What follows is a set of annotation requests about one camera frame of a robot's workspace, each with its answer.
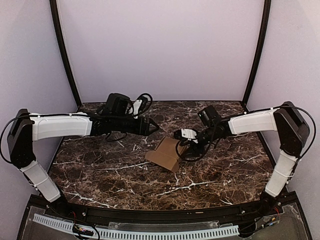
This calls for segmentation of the brown cardboard box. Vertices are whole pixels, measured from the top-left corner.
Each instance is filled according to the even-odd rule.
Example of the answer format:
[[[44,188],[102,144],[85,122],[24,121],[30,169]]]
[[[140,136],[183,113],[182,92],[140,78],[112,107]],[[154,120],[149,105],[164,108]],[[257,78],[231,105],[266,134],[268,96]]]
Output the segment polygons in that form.
[[[180,168],[180,157],[176,152],[178,142],[177,139],[163,137],[154,150],[145,154],[145,159],[173,173],[177,172]]]

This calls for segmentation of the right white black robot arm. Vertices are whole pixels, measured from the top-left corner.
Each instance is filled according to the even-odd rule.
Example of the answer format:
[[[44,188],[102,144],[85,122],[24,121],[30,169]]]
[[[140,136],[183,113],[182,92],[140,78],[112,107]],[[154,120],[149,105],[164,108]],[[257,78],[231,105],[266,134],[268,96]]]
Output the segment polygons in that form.
[[[182,128],[179,133],[190,144],[191,151],[199,151],[200,157],[206,153],[205,147],[215,140],[247,133],[277,133],[279,156],[263,190],[265,195],[276,198],[293,177],[310,136],[310,127],[301,112],[301,108],[286,101],[280,106],[222,117],[210,105],[198,113],[205,126],[204,130]]]

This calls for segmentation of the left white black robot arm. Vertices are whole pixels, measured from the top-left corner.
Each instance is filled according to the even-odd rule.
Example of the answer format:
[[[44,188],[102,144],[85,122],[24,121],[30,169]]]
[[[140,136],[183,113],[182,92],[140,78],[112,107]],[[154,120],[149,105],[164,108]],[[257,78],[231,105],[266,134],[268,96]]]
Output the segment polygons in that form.
[[[30,113],[20,109],[15,118],[5,126],[9,159],[5,162],[15,166],[42,196],[51,203],[51,210],[60,218],[67,218],[70,206],[63,201],[63,194],[47,171],[37,161],[33,143],[59,137],[95,137],[113,132],[149,136],[159,130],[159,125],[143,114],[149,110],[153,98],[141,94],[135,101],[120,93],[111,93],[105,104],[94,112],[76,113]]]

